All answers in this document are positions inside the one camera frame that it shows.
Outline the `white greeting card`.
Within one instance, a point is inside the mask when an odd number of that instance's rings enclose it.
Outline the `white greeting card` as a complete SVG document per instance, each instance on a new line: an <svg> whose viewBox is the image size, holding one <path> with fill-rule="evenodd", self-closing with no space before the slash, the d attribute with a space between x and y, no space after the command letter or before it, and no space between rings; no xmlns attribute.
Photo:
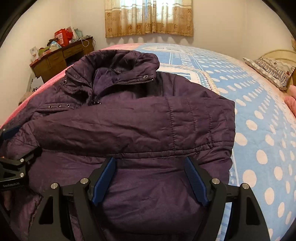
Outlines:
<svg viewBox="0 0 296 241"><path fill-rule="evenodd" d="M39 59L39 51L36 46L30 49L31 61L34 62Z"/></svg>

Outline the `pink folded quilt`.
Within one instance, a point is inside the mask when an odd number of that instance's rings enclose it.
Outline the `pink folded quilt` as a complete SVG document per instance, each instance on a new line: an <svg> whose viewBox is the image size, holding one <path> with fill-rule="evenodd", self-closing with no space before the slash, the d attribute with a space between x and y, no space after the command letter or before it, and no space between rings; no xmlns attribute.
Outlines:
<svg viewBox="0 0 296 241"><path fill-rule="evenodd" d="M287 96L285 97L285 104L291 110L294 116L296 116L296 87L290 85L287 90Z"/></svg>

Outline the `beige window curtain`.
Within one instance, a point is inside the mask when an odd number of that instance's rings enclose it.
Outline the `beige window curtain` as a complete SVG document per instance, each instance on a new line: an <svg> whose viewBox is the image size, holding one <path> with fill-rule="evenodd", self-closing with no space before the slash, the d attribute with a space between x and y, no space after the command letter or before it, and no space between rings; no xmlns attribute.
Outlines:
<svg viewBox="0 0 296 241"><path fill-rule="evenodd" d="M194 35L192 1L105 1L105 37Z"/></svg>

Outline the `pink and blue bedspread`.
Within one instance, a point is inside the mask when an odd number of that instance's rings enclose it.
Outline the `pink and blue bedspread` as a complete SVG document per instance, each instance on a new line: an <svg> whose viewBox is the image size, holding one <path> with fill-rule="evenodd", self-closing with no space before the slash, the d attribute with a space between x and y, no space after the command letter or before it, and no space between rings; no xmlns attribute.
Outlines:
<svg viewBox="0 0 296 241"><path fill-rule="evenodd" d="M224 184L240 186L247 183L262 210L270 240L293 240L295 116L283 102L282 93L244 63L211 51L197 48L182 51L180 47L147 44L140 52L156 55L160 72L182 76L234 102L232 166L229 181ZM36 93L53 85L65 72L47 82ZM15 111L11 119L29 100ZM28 185L1 192L1 240L20 240L11 229L11 211L5 195ZM102 231L103 202L99 220ZM75 240L84 240L75 208L71 206L69 211ZM231 204L227 203L215 240L224 240L230 211Z"/></svg>

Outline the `purple quilted jacket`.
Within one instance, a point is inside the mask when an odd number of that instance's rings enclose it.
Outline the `purple quilted jacket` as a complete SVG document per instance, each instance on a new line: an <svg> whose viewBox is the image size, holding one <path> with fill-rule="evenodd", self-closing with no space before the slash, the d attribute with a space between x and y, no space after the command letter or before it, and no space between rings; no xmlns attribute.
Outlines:
<svg viewBox="0 0 296 241"><path fill-rule="evenodd" d="M95 51L36 93L4 128L19 127L1 155L43 150L28 187L6 194L11 229L27 240L49 186L88 177L107 157L117 172L103 202L108 240L192 240L204 211L184 172L193 160L229 181L235 104L188 79L159 71L152 53Z"/></svg>

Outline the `grey patterned pillow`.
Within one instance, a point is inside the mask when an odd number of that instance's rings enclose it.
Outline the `grey patterned pillow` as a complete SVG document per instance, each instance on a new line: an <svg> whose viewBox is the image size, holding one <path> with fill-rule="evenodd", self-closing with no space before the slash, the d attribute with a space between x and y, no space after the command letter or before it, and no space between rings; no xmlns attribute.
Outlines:
<svg viewBox="0 0 296 241"><path fill-rule="evenodd" d="M265 57L256 60L250 60L244 57L243 60L248 66L266 78L279 90L287 90L290 78L295 70L294 65Z"/></svg>

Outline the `red gift box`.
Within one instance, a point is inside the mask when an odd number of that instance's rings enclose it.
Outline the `red gift box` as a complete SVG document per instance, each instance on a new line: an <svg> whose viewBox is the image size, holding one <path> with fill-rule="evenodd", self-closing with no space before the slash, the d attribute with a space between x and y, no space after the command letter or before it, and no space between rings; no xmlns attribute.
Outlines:
<svg viewBox="0 0 296 241"><path fill-rule="evenodd" d="M55 39L57 40L57 43L62 47L66 47L67 45L69 45L69 42L72 40L72 38L73 33L67 29L60 29L55 32Z"/></svg>

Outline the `brown wooden desk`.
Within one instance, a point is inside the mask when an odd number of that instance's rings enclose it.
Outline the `brown wooden desk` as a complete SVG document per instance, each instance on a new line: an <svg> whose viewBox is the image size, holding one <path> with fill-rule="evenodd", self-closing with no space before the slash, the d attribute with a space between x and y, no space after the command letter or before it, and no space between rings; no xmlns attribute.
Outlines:
<svg viewBox="0 0 296 241"><path fill-rule="evenodd" d="M30 68L35 76L41 77L45 83L92 51L94 51L93 37L83 38L46 54L40 60L31 63Z"/></svg>

